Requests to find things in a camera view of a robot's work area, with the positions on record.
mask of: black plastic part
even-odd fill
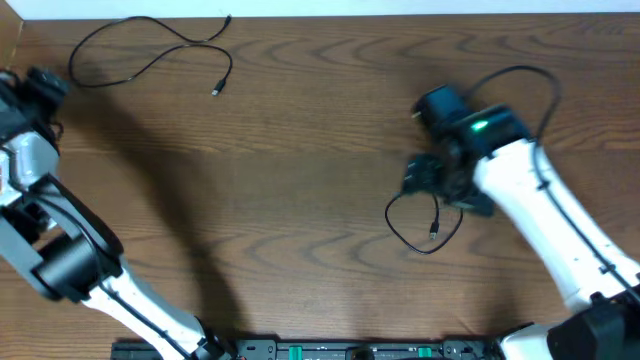
[[[290,353],[300,350],[302,359],[314,360],[401,360],[401,359],[451,359],[498,360],[501,352],[492,339],[447,339],[445,341],[364,343],[364,342],[280,342],[275,340],[235,340],[237,359],[246,360],[296,360]],[[421,350],[430,349],[431,357]],[[118,342],[111,346],[111,360],[161,360],[160,354],[149,344]],[[215,360],[231,360],[228,354]]]
[[[493,151],[502,146],[530,139],[527,128],[506,106],[474,113],[448,85],[425,94],[413,110],[436,151],[409,162],[402,192],[432,193],[448,204],[493,215],[493,201],[473,183],[476,164],[492,158]]]
[[[11,207],[2,210],[3,215],[11,215],[0,217],[0,256],[5,258],[34,289],[52,300],[86,300],[89,290],[97,281],[102,280],[98,278],[95,256],[100,256],[100,264],[103,267],[101,272],[104,276],[119,276],[122,273],[118,260],[118,256],[123,252],[120,241],[62,184],[53,176],[47,175],[31,186],[30,191],[64,209],[82,224],[93,238],[96,249],[93,250],[81,229],[65,214],[35,198],[23,196]],[[17,213],[22,216],[19,221],[16,220]],[[45,214],[64,230],[64,234],[36,250],[33,245],[38,239],[37,236],[34,238],[34,230],[40,231],[45,228],[34,227],[25,230],[26,220],[23,217],[34,216],[33,222],[38,223],[38,217]]]
[[[447,135],[448,127],[473,114],[449,85],[440,86],[422,96],[416,102],[413,112],[420,113],[422,125],[436,142]]]
[[[50,72],[31,68],[24,81],[14,85],[0,81],[0,143],[34,130],[56,151],[51,120],[69,91],[69,86]]]
[[[592,307],[549,330],[553,359],[640,359],[640,313],[625,293],[594,298]]]
[[[464,192],[450,191],[446,187],[445,167],[439,157],[420,154],[409,161],[402,183],[402,193],[427,192],[445,199],[445,202],[482,216],[492,216],[493,200],[475,186],[465,186]]]

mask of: black camera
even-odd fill
[[[491,216],[493,201],[473,183],[475,166],[502,146],[531,139],[527,128],[506,105],[472,111],[449,85],[422,96],[413,112],[430,135],[434,152],[409,162],[402,192],[428,192],[453,206]]]

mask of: cardboard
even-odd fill
[[[0,68],[8,68],[22,32],[22,19],[5,0],[0,0]]]

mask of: black cable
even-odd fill
[[[15,174],[15,172],[14,172],[15,171],[15,161],[14,161],[15,153],[13,151],[7,149],[6,147],[0,147],[0,150],[3,151],[4,153],[6,153],[7,156],[9,157],[9,170],[11,172],[11,175],[10,175],[9,178],[10,179],[16,179],[16,177],[13,176]],[[12,181],[10,183],[10,185],[11,185],[11,187],[16,189],[17,191],[21,192],[23,197],[30,198],[30,199],[32,199],[32,200],[34,200],[36,202],[43,203],[43,204],[53,208],[55,211],[59,212],[62,216],[67,218],[67,220],[69,220],[71,223],[73,223],[80,230],[80,232],[82,233],[84,239],[87,241],[87,244],[89,245],[89,247],[91,248],[91,251],[94,254],[94,259],[96,261],[96,271],[98,272],[98,287],[100,288],[100,290],[102,290],[105,294],[107,294],[115,302],[117,302],[120,306],[122,306],[122,308],[124,308],[125,311],[127,311],[131,316],[133,316],[138,321],[143,323],[145,326],[147,326],[148,328],[153,330],[156,334],[158,334],[159,337],[164,339],[182,357],[184,357],[185,359],[191,359],[191,354],[189,352],[187,352],[182,346],[180,346],[180,344],[178,344],[178,342],[176,340],[171,338],[167,331],[164,331],[164,330],[160,329],[151,320],[146,318],[144,315],[140,314],[136,309],[134,309],[125,300],[123,300],[118,295],[117,292],[113,292],[110,289],[108,289],[106,286],[104,286],[104,284],[102,283],[102,280],[106,276],[105,276],[104,271],[103,271],[103,266],[102,266],[102,263],[101,263],[99,250],[96,248],[96,245],[95,245],[96,241],[91,236],[89,231],[87,231],[87,229],[84,227],[84,225],[82,225],[82,223],[80,221],[78,221],[78,219],[76,219],[67,210],[63,209],[59,205],[57,205],[57,204],[55,204],[55,203],[43,198],[42,196],[40,196],[37,193],[34,193],[32,191],[23,189],[19,184],[16,184],[15,182]]]
[[[571,228],[573,228],[573,230],[576,232],[576,234],[578,234],[580,239],[582,239],[584,244],[591,250],[591,252],[593,252],[593,255],[602,263],[602,265],[604,266],[604,272],[610,272],[611,275],[625,288],[625,290],[631,296],[631,299],[637,305],[640,305],[640,296],[638,295],[638,293],[636,293],[636,291],[633,289],[631,284],[629,284],[622,277],[622,275],[620,275],[620,273],[618,273],[618,271],[615,268],[615,265],[612,264],[606,257],[604,257],[604,255],[602,255],[602,253],[600,253],[600,251],[595,247],[595,245],[593,245],[591,240],[589,240],[589,238],[587,238],[587,236],[582,232],[582,230],[580,230],[580,228],[578,228],[578,226],[573,222],[573,220],[571,219],[569,214],[567,214],[567,212],[564,210],[562,205],[560,205],[560,203],[558,202],[556,197],[553,195],[553,193],[549,189],[550,182],[549,182],[548,179],[546,179],[544,177],[544,175],[542,174],[542,170],[540,170],[538,153],[542,150],[541,149],[541,147],[542,147],[542,142],[541,141],[542,141],[542,138],[543,138],[543,135],[544,135],[544,130],[547,128],[547,125],[551,121],[551,118],[552,118],[553,114],[555,113],[558,105],[560,104],[560,101],[562,101],[562,84],[560,83],[560,80],[555,75],[553,75],[551,72],[549,72],[549,71],[547,71],[545,69],[542,69],[542,68],[535,67],[535,66],[530,66],[530,65],[510,66],[510,67],[504,68],[502,70],[499,70],[499,71],[497,71],[497,72],[495,72],[495,73],[493,73],[491,75],[488,75],[488,76],[482,78],[480,81],[478,81],[465,94],[465,96],[464,96],[465,101],[468,101],[469,98],[471,96],[473,96],[473,94],[478,89],[480,89],[482,86],[484,86],[489,81],[491,81],[491,80],[493,80],[493,79],[495,79],[495,78],[497,78],[497,77],[499,77],[501,75],[504,75],[504,74],[507,74],[507,73],[510,73],[510,72],[514,72],[514,71],[530,71],[530,72],[533,72],[535,74],[538,74],[538,75],[544,77],[545,79],[547,79],[549,81],[549,84],[551,84],[552,91],[553,91],[553,97],[552,97],[551,103],[549,104],[549,107],[547,108],[547,110],[544,112],[544,114],[542,116],[542,119],[540,121],[540,125],[538,125],[538,131],[536,133],[536,138],[535,138],[535,146],[534,146],[532,154],[531,154],[534,171],[536,173],[536,176],[540,180],[540,189],[544,190],[544,192],[547,194],[547,197],[549,198],[551,203],[553,203],[554,207],[558,210],[560,215],[562,215],[562,217],[565,219],[565,221],[571,226]]]
[[[150,63],[148,63],[146,66],[144,66],[141,70],[139,70],[138,72],[136,72],[135,74],[129,76],[126,79],[121,79],[121,80],[116,80],[116,81],[111,81],[111,82],[106,82],[106,83],[97,83],[97,84],[87,84],[87,83],[83,83],[82,81],[78,80],[78,78],[75,75],[74,72],[74,59],[76,54],[78,53],[78,50],[89,40],[91,39],[93,36],[95,36],[97,33],[99,33],[102,30],[105,30],[107,28],[110,28],[112,26],[115,25],[119,25],[128,21],[132,21],[132,20],[147,20],[147,21],[152,21],[155,24],[158,24],[160,26],[162,26],[163,28],[165,28],[166,30],[168,30],[169,32],[171,32],[172,34],[176,35],[177,37],[181,38],[182,40],[188,42],[189,44],[182,44],[182,45],[177,45],[174,46],[166,51],[164,51],[162,54],[156,56]],[[101,88],[101,87],[107,87],[107,86],[114,86],[114,85],[120,85],[120,84],[124,84],[127,83],[129,81],[134,80],[135,78],[137,78],[140,74],[142,74],[143,72],[147,71],[147,69],[149,69],[151,66],[153,66],[153,64],[155,64],[158,60],[162,59],[165,55],[178,50],[178,49],[184,49],[184,48],[189,48],[189,47],[202,47],[202,48],[210,48],[210,49],[214,49],[217,51],[222,52],[223,54],[225,54],[227,56],[227,58],[229,58],[229,68],[227,69],[227,72],[225,73],[224,77],[222,77],[222,79],[220,81],[218,81],[218,83],[216,84],[214,90],[213,90],[213,95],[218,95],[218,93],[220,93],[222,91],[222,89],[224,88],[224,86],[226,85],[226,81],[227,78],[229,77],[229,74],[231,74],[231,69],[233,68],[233,58],[231,57],[231,54],[229,54],[229,52],[219,46],[215,46],[215,45],[209,45],[209,44],[204,44],[206,42],[209,42],[215,38],[217,38],[220,34],[222,34],[222,32],[224,32],[224,30],[227,28],[227,26],[229,26],[229,24],[231,23],[231,15],[227,16],[227,18],[224,20],[224,25],[222,26],[222,28],[220,30],[218,30],[218,32],[216,32],[215,34],[213,34],[212,36],[206,38],[206,39],[202,39],[202,40],[194,40],[191,38],[188,38],[182,34],[180,34],[179,32],[177,32],[176,30],[174,30],[173,28],[169,27],[168,25],[164,24],[163,22],[161,22],[160,20],[154,19],[152,17],[148,17],[148,16],[132,16],[132,17],[128,17],[125,19],[120,19],[120,20],[115,20],[113,22],[110,22],[108,24],[105,24],[99,28],[97,28],[96,30],[92,31],[89,35],[87,35],[84,39],[82,39],[78,45],[76,45],[76,47],[73,49],[73,51],[71,52],[71,55],[69,56],[69,62],[67,64],[67,71],[69,72],[69,78],[71,79],[71,81],[73,81],[73,83],[75,85],[77,85],[78,87],[83,87],[83,88]]]
[[[436,217],[434,222],[431,225],[433,229],[433,225],[438,223],[438,218],[440,217],[440,206],[438,204],[438,199],[435,197],[435,195],[432,195],[432,196],[433,196],[433,201],[436,207]],[[391,229],[391,231],[398,237],[398,239],[400,239],[405,245],[407,245],[409,249],[417,252],[420,255],[430,255],[440,250],[443,246],[445,246],[449,242],[449,240],[451,240],[451,238],[456,234],[456,231],[458,231],[458,228],[460,228],[460,224],[462,224],[464,211],[460,209],[460,218],[458,219],[458,223],[456,223],[456,225],[453,227],[453,230],[451,230],[451,233],[449,233],[449,235],[447,235],[447,237],[438,246],[434,247],[433,249],[420,250],[417,247],[411,245],[407,240],[405,240],[405,238],[402,235],[400,235],[400,233],[398,233],[398,231],[393,227],[393,225],[391,225],[391,220],[389,220],[389,208],[391,208],[391,205],[393,205],[393,203],[396,202],[396,200],[400,199],[401,197],[402,197],[402,193],[398,193],[396,196],[393,197],[393,199],[391,199],[391,201],[389,201],[389,203],[387,204],[387,207],[384,209],[384,218],[385,220],[387,220],[387,225],[389,225],[389,229]]]

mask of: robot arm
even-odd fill
[[[0,256],[43,296],[112,316],[164,359],[233,353],[138,279],[115,234],[56,179],[50,119],[67,92],[64,82],[36,69],[24,82],[0,80]],[[63,234],[36,250],[40,235],[55,227]]]
[[[574,314],[560,325],[529,326],[499,339],[503,355],[636,358],[640,266],[602,232],[517,116],[504,105],[474,113],[449,86],[426,94],[415,112],[438,155],[414,160],[403,190],[436,193],[480,215],[490,215],[497,203],[542,259]]]
[[[493,158],[478,161],[473,181],[511,218],[542,259],[566,307],[578,313],[591,306],[591,295],[599,292],[610,298],[626,289],[606,271],[540,188],[533,167],[533,151],[540,152],[541,171],[560,205],[595,248],[615,264],[618,273],[631,286],[637,285],[638,263],[602,232],[564,185],[543,150],[525,139],[515,141],[495,150]]]

